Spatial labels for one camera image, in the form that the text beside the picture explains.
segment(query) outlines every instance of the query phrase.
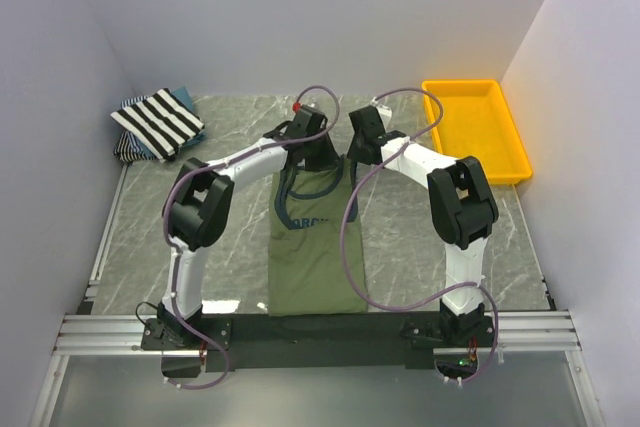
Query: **clothing pile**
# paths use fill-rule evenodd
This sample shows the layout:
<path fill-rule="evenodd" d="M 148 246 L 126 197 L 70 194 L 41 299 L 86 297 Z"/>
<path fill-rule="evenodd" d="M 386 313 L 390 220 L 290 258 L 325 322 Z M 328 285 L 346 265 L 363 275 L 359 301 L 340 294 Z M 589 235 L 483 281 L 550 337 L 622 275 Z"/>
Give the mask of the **clothing pile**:
<path fill-rule="evenodd" d="M 127 99 L 111 117 L 126 129 L 113 151 L 123 162 L 173 160 L 181 149 L 205 138 L 204 123 L 184 87 Z"/>

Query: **yellow bin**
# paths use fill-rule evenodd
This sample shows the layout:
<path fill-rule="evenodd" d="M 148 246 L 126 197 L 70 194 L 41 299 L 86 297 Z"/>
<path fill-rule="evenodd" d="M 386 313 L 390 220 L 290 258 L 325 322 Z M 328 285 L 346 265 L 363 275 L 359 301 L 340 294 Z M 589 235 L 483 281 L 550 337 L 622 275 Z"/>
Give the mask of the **yellow bin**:
<path fill-rule="evenodd" d="M 442 122 L 431 131 L 437 152 L 477 157 L 490 184 L 517 184 L 531 177 L 531 165 L 498 82 L 425 80 L 422 88 L 444 106 Z M 426 95 L 424 106 L 433 122 L 438 106 Z"/>

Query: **gray marble surface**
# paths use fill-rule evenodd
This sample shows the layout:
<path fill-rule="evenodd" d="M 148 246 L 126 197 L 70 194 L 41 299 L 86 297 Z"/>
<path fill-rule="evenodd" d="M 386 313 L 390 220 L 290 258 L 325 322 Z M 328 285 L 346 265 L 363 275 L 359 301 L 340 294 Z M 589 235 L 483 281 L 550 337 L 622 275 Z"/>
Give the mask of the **gray marble surface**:
<path fill-rule="evenodd" d="M 346 112 L 367 105 L 370 99 L 341 98 L 344 115 L 331 133 L 338 152 L 346 152 L 352 135 Z M 328 98 L 318 96 L 317 101 L 325 112 L 332 111 Z M 207 126 L 207 140 L 182 152 L 175 163 L 137 162 L 130 166 L 94 314 L 131 314 L 142 300 L 160 301 L 169 271 L 160 210 L 182 161 L 188 157 L 216 159 L 246 147 L 291 118 L 292 102 L 291 96 L 197 98 L 195 105 Z M 387 105 L 394 112 L 391 129 L 413 133 L 425 126 L 419 96 L 396 96 Z M 422 142 L 430 147 L 430 136 Z M 361 167 L 360 176 L 366 168 Z M 263 179 L 234 197 L 227 229 L 207 264 L 205 300 L 238 300 L 239 312 L 264 311 L 270 182 Z M 485 251 L 484 283 L 501 310 L 547 310 L 544 284 L 515 189 L 498 186 L 493 192 L 500 219 Z M 431 224 L 427 192 L 397 173 L 383 171 L 365 186 L 359 202 L 371 297 L 403 305 L 442 289 L 444 246 Z M 436 309 L 437 303 L 425 308 Z"/>

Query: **olive green t-shirt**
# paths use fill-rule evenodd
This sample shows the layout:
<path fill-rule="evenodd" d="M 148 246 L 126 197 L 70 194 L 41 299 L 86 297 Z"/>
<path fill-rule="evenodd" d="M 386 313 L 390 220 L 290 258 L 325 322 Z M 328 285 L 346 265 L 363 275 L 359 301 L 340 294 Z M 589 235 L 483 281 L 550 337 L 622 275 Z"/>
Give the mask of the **olive green t-shirt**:
<path fill-rule="evenodd" d="M 307 172 L 291 167 L 272 179 L 269 204 L 269 314 L 365 312 L 340 256 L 340 223 L 353 192 L 355 164 Z M 366 292 L 362 227 L 354 203 L 345 246 L 353 278 Z"/>

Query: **gray wall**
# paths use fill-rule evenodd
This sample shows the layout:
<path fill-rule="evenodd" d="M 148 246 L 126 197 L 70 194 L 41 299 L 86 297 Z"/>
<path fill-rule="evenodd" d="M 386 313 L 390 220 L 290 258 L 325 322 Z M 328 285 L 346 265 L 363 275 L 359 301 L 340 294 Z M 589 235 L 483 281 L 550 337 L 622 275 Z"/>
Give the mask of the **gray wall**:
<path fill-rule="evenodd" d="M 0 0 L 0 423 L 26 425 L 82 299 L 131 87 L 84 0 Z"/>
<path fill-rule="evenodd" d="M 609 426 L 640 425 L 639 0 L 546 0 L 503 80 L 533 164 L 520 189 Z"/>
<path fill-rule="evenodd" d="M 88 0 L 135 90 L 500 78 L 543 0 Z"/>

